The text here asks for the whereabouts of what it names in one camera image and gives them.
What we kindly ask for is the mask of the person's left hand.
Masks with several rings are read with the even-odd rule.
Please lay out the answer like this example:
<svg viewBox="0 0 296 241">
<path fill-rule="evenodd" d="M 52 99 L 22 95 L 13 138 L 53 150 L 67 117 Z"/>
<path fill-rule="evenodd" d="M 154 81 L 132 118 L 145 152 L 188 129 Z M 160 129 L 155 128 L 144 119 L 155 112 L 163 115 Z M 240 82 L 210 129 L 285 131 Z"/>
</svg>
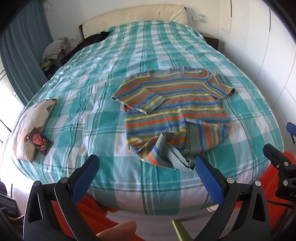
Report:
<svg viewBox="0 0 296 241">
<path fill-rule="evenodd" d="M 102 241 L 124 241 L 131 240 L 137 229 L 135 221 L 120 223 L 113 228 L 108 228 L 96 236 Z"/>
</svg>

